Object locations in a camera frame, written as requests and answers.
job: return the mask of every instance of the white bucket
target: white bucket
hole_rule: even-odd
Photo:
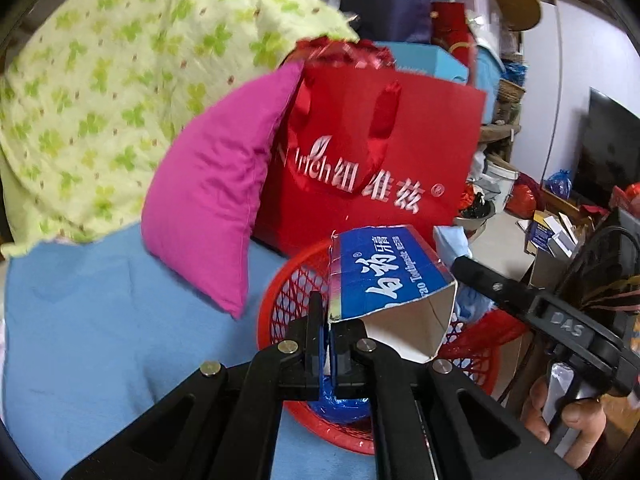
[[[500,187],[500,194],[494,198],[495,212],[501,213],[504,211],[504,206],[511,197],[511,191],[513,191],[513,184],[520,176],[517,171],[507,170],[494,164],[490,160],[486,162],[486,174],[492,176],[498,180],[498,187]]]

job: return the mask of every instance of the pillow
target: pillow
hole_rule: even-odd
[[[194,118],[146,195],[146,248],[236,319],[273,136],[301,72],[300,63],[286,63]]]

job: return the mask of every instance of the leaf logo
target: leaf logo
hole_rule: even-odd
[[[311,152],[309,153],[308,160],[319,160],[326,151],[326,147],[329,145],[329,141],[331,140],[331,135],[319,137],[314,145],[311,147]]]

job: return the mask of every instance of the dark blue tote bag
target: dark blue tote bag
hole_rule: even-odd
[[[361,38],[430,42],[430,0],[341,0],[340,10],[360,15]]]

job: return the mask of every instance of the floral blanket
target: floral blanket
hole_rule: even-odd
[[[137,221],[185,124],[323,34],[355,38],[321,0],[67,0],[0,79],[2,252]]]

